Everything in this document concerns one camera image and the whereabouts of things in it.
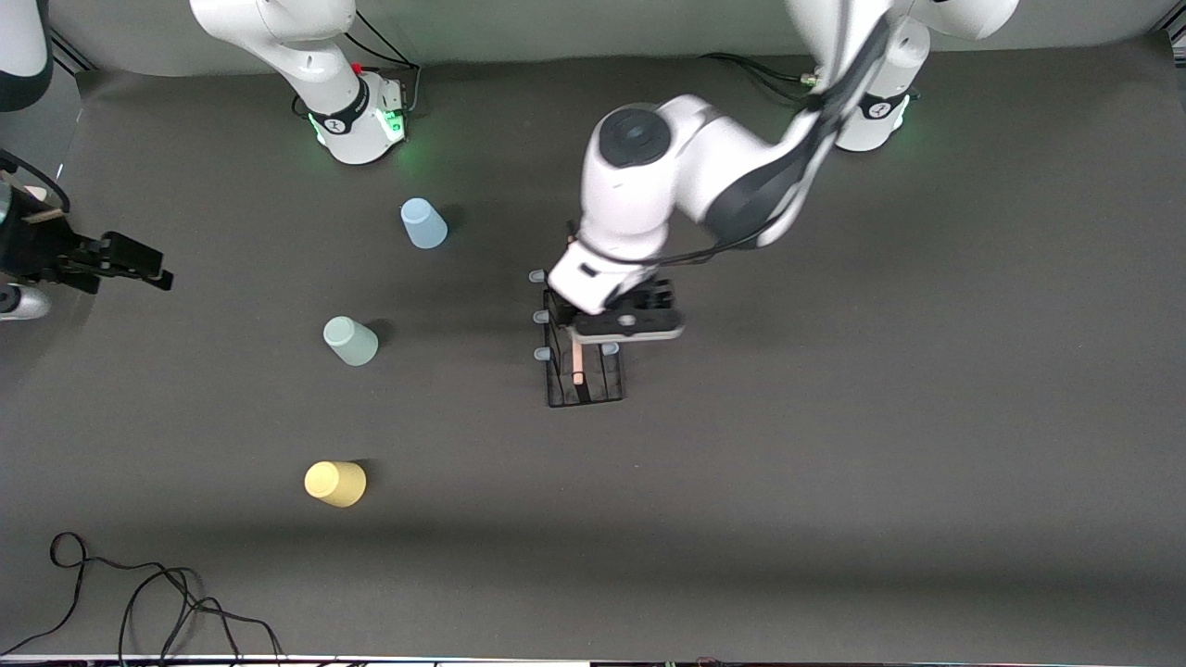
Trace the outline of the black wire cup holder rack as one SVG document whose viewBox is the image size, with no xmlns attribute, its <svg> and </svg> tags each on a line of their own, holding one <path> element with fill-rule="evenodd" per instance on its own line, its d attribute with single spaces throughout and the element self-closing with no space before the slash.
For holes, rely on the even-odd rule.
<svg viewBox="0 0 1186 667">
<path fill-rule="evenodd" d="M 551 409 L 614 404 L 625 398 L 620 347 L 585 345 L 575 337 L 573 307 L 547 282 L 546 269 L 529 271 L 529 282 L 542 288 L 541 307 L 531 315 L 542 333 L 541 347 L 533 351 L 546 369 L 546 404 Z"/>
</svg>

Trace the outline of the pale green plastic cup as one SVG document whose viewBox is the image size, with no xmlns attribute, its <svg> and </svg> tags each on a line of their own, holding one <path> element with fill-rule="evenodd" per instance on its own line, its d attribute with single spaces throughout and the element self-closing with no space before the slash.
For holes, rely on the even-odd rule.
<svg viewBox="0 0 1186 667">
<path fill-rule="evenodd" d="M 366 364 L 380 350 L 377 333 L 347 316 L 337 316 L 323 325 L 323 342 L 351 367 Z"/>
</svg>

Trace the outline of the yellow plastic cup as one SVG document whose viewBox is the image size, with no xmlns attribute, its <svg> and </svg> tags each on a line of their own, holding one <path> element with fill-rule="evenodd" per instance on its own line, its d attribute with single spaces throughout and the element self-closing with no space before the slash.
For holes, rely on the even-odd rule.
<svg viewBox="0 0 1186 667">
<path fill-rule="evenodd" d="M 355 460 L 317 460 L 304 476 L 310 497 L 336 508 L 361 502 L 366 490 L 366 472 Z"/>
</svg>

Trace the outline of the light blue plastic cup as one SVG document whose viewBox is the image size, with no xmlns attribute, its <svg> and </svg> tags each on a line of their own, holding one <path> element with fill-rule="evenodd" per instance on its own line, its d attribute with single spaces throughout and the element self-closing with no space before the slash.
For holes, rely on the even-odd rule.
<svg viewBox="0 0 1186 667">
<path fill-rule="evenodd" d="M 436 248 L 448 239 L 448 224 L 436 208 L 420 197 L 407 199 L 398 208 L 404 229 L 412 244 L 420 249 Z"/>
</svg>

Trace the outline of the dark grey table mat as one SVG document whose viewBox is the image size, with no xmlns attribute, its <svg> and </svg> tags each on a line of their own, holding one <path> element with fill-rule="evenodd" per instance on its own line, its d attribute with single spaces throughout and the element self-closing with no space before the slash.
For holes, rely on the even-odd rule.
<svg viewBox="0 0 1186 667">
<path fill-rule="evenodd" d="M 331 160 L 272 75 L 83 80 L 74 224 L 157 246 L 0 325 L 0 648 L 63 531 L 195 567 L 296 654 L 1186 663 L 1186 113 L 1162 38 L 940 52 L 779 244 L 671 271 L 686 333 L 546 406 L 529 271 L 589 131 L 723 63 L 446 65 Z M 412 244 L 402 204 L 448 224 Z M 337 316 L 380 350 L 351 367 Z M 317 460 L 366 472 L 310 497 Z"/>
</svg>

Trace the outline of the black metal rail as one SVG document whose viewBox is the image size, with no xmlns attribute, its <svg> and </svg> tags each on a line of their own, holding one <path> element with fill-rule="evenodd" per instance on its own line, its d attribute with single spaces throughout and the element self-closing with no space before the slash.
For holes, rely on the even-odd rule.
<svg viewBox="0 0 1186 667">
<path fill-rule="evenodd" d="M 59 30 L 47 26 L 47 39 L 50 39 L 51 53 L 55 55 L 56 64 L 71 76 L 98 69 L 97 64 L 72 42 L 68 42 Z"/>
</svg>

